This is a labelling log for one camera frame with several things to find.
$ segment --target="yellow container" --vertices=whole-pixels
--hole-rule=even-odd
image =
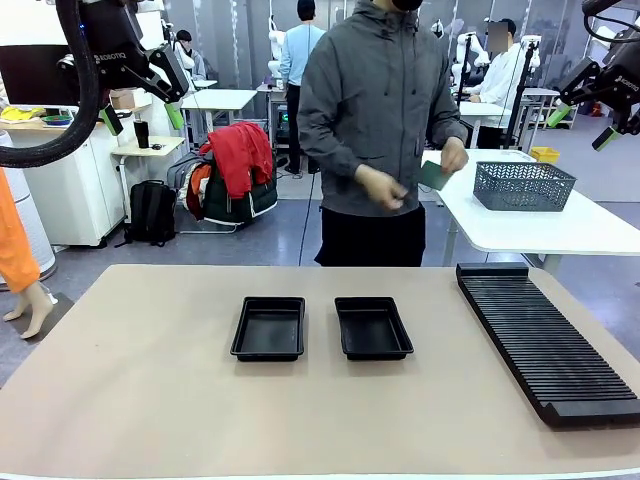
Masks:
[[[556,163],[560,158],[560,152],[551,147],[533,147],[531,156],[538,162]]]

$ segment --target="face mask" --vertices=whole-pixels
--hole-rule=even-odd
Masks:
[[[403,12],[417,10],[422,5],[422,0],[392,0],[393,5]]]

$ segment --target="gray hooded jacket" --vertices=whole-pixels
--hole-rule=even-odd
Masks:
[[[353,15],[318,42],[305,70],[298,125],[302,149],[320,164],[323,206],[383,217],[418,207],[425,138],[466,141],[449,91],[449,62],[414,13],[385,12],[359,0]],[[366,164],[409,190],[404,207],[387,212],[354,180]]]

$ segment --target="hand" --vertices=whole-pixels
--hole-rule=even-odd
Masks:
[[[356,170],[356,181],[367,190],[369,198],[387,210],[398,210],[407,196],[407,189],[395,178],[368,165],[360,165]]]
[[[464,148],[464,143],[457,137],[450,137],[442,149],[442,171],[454,173],[462,170],[469,161],[469,155]]]

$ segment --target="red jacket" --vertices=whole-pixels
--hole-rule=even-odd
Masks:
[[[244,198],[251,191],[251,173],[258,185],[271,181],[273,158],[267,135],[255,123],[239,122],[208,136],[209,142],[200,148],[204,155],[213,150],[229,196]]]

